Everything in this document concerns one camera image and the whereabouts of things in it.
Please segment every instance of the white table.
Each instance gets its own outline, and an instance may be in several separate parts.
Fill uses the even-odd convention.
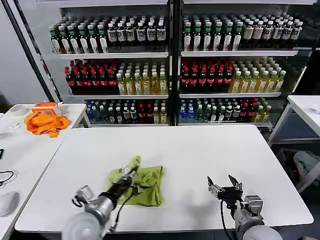
[[[310,224],[313,217],[277,158],[253,125],[119,127],[72,129],[27,203],[15,229],[59,233],[82,208],[71,198],[88,184],[95,196],[106,190],[112,169],[141,155],[142,167],[165,168],[160,207],[124,206],[118,232],[222,229],[220,201],[208,192],[207,176],[231,186],[243,182],[244,195],[264,201],[269,226]],[[112,212],[112,223],[119,205]],[[224,209],[227,228],[234,228]]]
[[[24,104],[30,108],[33,104]],[[13,116],[10,111],[0,118],[0,149],[4,149],[0,159],[0,171],[11,170],[16,173],[14,180],[0,187],[0,195],[16,191],[20,201],[16,210],[7,217],[0,217],[0,240],[9,238],[16,220],[26,205],[31,193],[39,182],[44,170],[49,165],[67,133],[76,127],[86,114],[85,104],[60,105],[62,114],[68,117],[70,124],[59,132],[58,137],[49,137],[48,134],[34,135],[24,124],[24,119],[31,112],[23,116]],[[9,130],[9,125],[20,123],[20,128]]]
[[[277,133],[286,124],[286,121],[293,111],[296,112],[318,136],[320,136],[320,114],[317,113],[317,109],[320,111],[320,95],[290,95],[287,99],[289,103],[284,109],[268,139],[270,147],[275,142]],[[300,182],[296,186],[298,192],[301,193],[305,190],[319,176],[320,162],[314,166],[314,168],[305,177],[300,179]]]

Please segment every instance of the white wall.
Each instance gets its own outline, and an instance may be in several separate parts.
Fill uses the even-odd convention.
[[[0,2],[0,104],[32,104],[48,98]]]

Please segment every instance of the table leg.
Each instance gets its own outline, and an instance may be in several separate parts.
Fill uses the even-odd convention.
[[[296,189],[299,193],[302,193],[314,180],[320,176],[320,162],[318,162],[314,168],[308,172],[304,178],[300,179],[300,182],[297,184]]]
[[[91,128],[91,123],[90,123],[90,121],[89,121],[89,118],[88,118],[86,112],[83,112],[83,113],[82,113],[81,123],[83,124],[83,126],[84,126],[85,128]]]
[[[285,107],[283,113],[281,114],[278,122],[276,123],[269,139],[268,139],[268,144],[269,144],[269,147],[272,146],[272,140],[273,138],[276,136],[276,133],[278,132],[278,130],[280,130],[284,123],[286,122],[286,120],[288,119],[288,117],[290,116],[290,114],[293,112],[292,108],[290,107],[290,103],[287,104],[287,106]]]

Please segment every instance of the white mouse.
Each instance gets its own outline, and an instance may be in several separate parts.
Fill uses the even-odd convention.
[[[6,217],[18,206],[19,193],[16,191],[7,192],[0,195],[0,217]]]

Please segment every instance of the cable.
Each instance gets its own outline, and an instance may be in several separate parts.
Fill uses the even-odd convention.
[[[233,240],[233,239],[229,236],[229,233],[227,232],[227,229],[226,229],[223,206],[224,206],[224,201],[221,200],[221,202],[220,202],[220,212],[221,212],[221,221],[222,221],[223,229],[224,229],[224,232],[225,232],[226,236],[228,237],[228,239],[229,239],[229,240]]]
[[[4,181],[0,181],[0,187],[6,182],[8,181],[9,179],[11,179],[13,176],[14,176],[14,172],[13,171],[0,171],[0,174],[7,174],[7,173],[11,173],[11,176],[8,177],[6,180]]]
[[[111,233],[115,233],[116,232],[116,228],[117,228],[117,225],[118,225],[118,222],[119,222],[119,218],[120,218],[120,211],[121,209],[123,208],[123,206],[129,201],[129,199],[134,195],[134,190],[132,189],[132,193],[131,195],[122,203],[117,215],[116,215],[116,218],[115,218],[115,221],[114,221],[114,225],[110,227],[110,232]]]

